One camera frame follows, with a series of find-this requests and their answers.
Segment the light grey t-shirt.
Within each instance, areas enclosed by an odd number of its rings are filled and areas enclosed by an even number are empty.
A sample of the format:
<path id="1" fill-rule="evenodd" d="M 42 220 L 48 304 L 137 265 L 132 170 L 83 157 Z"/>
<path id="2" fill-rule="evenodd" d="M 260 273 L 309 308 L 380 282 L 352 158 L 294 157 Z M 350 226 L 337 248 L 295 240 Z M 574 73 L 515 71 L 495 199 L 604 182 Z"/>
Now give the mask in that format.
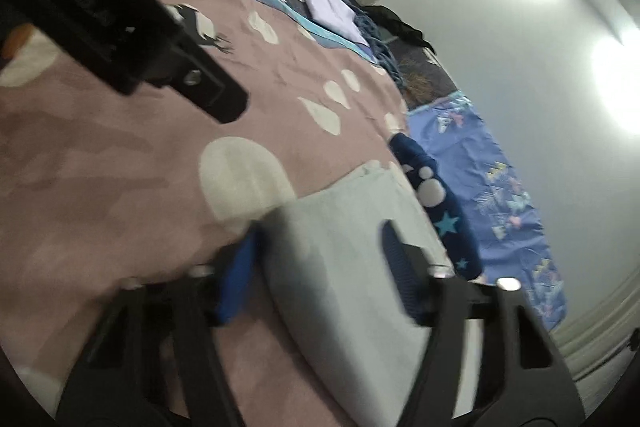
<path id="1" fill-rule="evenodd" d="M 408 317 L 382 249 L 382 226 L 436 265 L 444 247 L 392 162 L 366 162 L 262 221 L 274 303 L 306 362 L 359 426 L 393 426 L 428 332 Z"/>

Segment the grey curtain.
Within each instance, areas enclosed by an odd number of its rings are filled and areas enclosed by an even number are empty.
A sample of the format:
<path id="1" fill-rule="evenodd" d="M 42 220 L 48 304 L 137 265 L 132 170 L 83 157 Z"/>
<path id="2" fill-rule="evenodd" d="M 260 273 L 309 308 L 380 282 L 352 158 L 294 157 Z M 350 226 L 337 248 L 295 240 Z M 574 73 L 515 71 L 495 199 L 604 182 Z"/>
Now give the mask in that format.
<path id="1" fill-rule="evenodd" d="M 553 329 L 551 337 L 575 379 L 603 362 L 638 329 L 639 291 L 636 270 L 591 311 Z"/>

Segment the blue tree pattern pillow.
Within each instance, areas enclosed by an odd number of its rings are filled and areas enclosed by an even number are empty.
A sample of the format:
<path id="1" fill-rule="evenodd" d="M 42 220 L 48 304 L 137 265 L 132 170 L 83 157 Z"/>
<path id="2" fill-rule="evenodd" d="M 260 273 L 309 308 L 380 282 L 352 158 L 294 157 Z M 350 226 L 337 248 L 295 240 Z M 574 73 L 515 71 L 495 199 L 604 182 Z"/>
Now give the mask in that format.
<path id="1" fill-rule="evenodd" d="M 460 200 L 486 281 L 518 279 L 546 329 L 555 329 L 566 317 L 567 300 L 539 212 L 471 100 L 451 93 L 413 109 L 408 126 Z"/>

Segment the pink polka dot duvet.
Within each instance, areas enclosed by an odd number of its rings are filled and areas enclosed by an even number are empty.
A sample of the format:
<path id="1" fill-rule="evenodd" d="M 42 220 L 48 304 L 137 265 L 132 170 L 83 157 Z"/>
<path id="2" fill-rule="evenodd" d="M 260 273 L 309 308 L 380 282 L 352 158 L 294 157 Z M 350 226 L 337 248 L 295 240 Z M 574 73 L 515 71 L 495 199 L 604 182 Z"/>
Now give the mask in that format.
<path id="1" fill-rule="evenodd" d="M 46 414 L 122 280 L 172 277 L 366 162 L 399 168 L 407 106 L 366 52 L 280 0 L 163 2 L 248 91 L 238 121 L 119 95 L 41 34 L 2 70 L 1 344 Z"/>

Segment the navy star plush blanket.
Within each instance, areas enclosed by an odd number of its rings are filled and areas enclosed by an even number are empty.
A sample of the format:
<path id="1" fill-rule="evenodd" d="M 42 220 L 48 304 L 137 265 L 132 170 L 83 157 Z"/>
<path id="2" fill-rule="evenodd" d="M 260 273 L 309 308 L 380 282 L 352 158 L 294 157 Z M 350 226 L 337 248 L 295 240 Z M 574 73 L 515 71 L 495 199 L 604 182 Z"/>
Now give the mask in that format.
<path id="1" fill-rule="evenodd" d="M 454 271 L 465 280 L 483 274 L 480 247 L 456 194 L 439 173 L 437 161 L 405 133 L 390 139 L 390 150 L 445 247 Z"/>

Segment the lavender folded cloth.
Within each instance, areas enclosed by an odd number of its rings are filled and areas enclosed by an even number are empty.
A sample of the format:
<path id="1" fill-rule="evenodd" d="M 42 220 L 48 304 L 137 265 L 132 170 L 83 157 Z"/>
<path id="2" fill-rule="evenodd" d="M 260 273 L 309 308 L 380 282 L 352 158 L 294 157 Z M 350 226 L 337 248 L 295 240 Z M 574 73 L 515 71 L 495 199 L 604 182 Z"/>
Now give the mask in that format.
<path id="1" fill-rule="evenodd" d="M 343 0 L 305 0 L 312 20 L 353 43 L 367 44 L 355 24 L 355 11 Z"/>

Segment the dark patterned pillow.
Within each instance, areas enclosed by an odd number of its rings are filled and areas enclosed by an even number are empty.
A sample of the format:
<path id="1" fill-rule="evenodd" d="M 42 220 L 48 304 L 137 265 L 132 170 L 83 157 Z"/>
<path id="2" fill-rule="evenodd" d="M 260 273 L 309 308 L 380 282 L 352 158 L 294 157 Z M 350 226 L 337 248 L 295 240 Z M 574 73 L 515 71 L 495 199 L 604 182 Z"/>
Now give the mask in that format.
<path id="1" fill-rule="evenodd" d="M 431 49 L 399 39 L 387 47 L 392 57 L 392 78 L 408 109 L 431 104 L 458 90 Z"/>

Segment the dark teal knitted blanket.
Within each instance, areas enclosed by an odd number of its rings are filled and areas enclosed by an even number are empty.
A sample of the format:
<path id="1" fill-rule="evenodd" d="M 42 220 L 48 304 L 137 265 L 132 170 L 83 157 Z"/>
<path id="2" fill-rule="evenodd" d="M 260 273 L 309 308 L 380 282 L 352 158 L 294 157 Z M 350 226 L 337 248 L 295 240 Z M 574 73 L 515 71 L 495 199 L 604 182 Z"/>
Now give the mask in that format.
<path id="1" fill-rule="evenodd" d="M 386 70 L 390 77 L 392 77 L 398 89 L 400 91 L 404 90 L 406 87 L 406 80 L 401 75 L 396 58 L 384 42 L 383 37 L 378 30 L 378 25 L 367 13 L 362 12 L 360 9 L 356 9 L 355 13 L 355 25 L 364 40 L 366 40 L 367 44 L 370 46 L 372 54 L 378 61 L 378 64 L 382 69 Z"/>

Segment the black garment on headboard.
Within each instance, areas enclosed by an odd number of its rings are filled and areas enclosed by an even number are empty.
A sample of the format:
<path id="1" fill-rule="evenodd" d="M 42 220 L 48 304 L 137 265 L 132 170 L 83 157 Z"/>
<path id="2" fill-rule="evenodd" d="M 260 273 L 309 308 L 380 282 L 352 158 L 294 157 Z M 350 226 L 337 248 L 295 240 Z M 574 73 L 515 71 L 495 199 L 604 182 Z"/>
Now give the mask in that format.
<path id="1" fill-rule="evenodd" d="M 378 26 L 383 27 L 393 36 L 399 38 L 412 46 L 428 49 L 435 53 L 434 46 L 426 41 L 422 31 L 404 22 L 395 12 L 383 5 L 365 5 L 362 12 L 367 14 Z"/>

